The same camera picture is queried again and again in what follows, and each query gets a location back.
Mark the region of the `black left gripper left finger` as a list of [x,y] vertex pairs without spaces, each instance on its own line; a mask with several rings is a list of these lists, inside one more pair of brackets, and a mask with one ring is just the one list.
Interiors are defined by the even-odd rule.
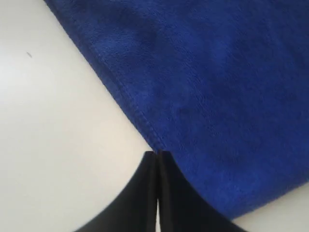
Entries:
[[156,154],[144,153],[132,178],[102,212],[79,232],[154,232],[157,214]]

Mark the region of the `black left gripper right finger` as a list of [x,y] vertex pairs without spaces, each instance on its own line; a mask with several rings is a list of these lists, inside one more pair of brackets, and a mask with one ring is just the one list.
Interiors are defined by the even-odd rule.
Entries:
[[157,154],[158,202],[162,232],[242,232],[209,205],[186,180],[172,154]]

